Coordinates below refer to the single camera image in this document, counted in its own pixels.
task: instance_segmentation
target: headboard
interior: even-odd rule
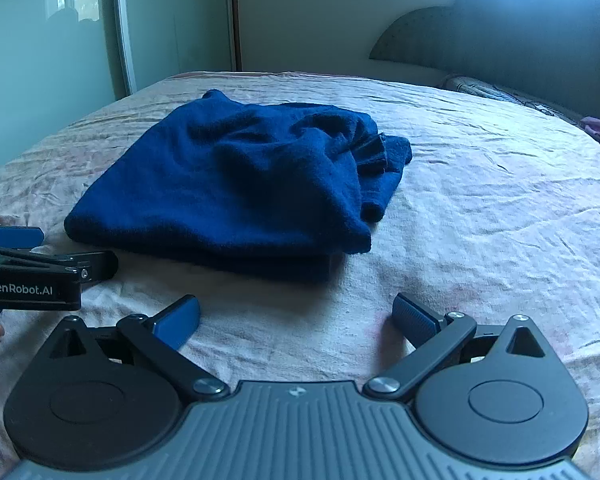
[[[414,10],[370,58],[476,77],[600,118],[600,0],[455,0]]]

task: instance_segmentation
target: wrinkled bedsheet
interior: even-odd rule
[[[247,103],[314,102],[367,112],[407,136],[414,159],[372,250],[333,283],[266,282],[118,251],[114,279],[82,295],[87,325],[152,315],[183,294],[202,306],[181,352],[239,379],[362,383],[407,345],[387,317],[398,291],[498,324],[533,317],[580,385],[590,421],[576,463],[600,479],[600,145],[515,104],[362,78],[191,73],[47,137],[0,170],[0,223],[40,226],[46,253],[82,250],[62,221],[89,185],[175,107],[217,88]],[[0,340],[0,475],[17,460],[6,397],[63,312],[5,312]]]

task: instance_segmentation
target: blue sweater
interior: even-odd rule
[[[371,248],[409,141],[367,114],[210,90],[152,126],[64,220],[76,241],[292,281]]]

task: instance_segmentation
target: bed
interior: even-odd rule
[[[315,102],[368,112],[414,158],[372,250],[325,286],[288,285],[116,251],[120,270],[82,295],[90,326],[154,314],[195,294],[202,323],[181,352],[239,379],[359,384],[408,346],[388,320],[402,291],[497,324],[524,312],[589,403],[576,463],[600,480],[600,145],[531,108],[441,89],[304,73],[188,73],[42,140],[0,169],[0,223],[40,226],[39,251],[84,248],[62,221],[89,185],[175,107],[220,89],[249,103]],[[10,389],[62,312],[5,311],[0,476],[17,460],[2,424]]]

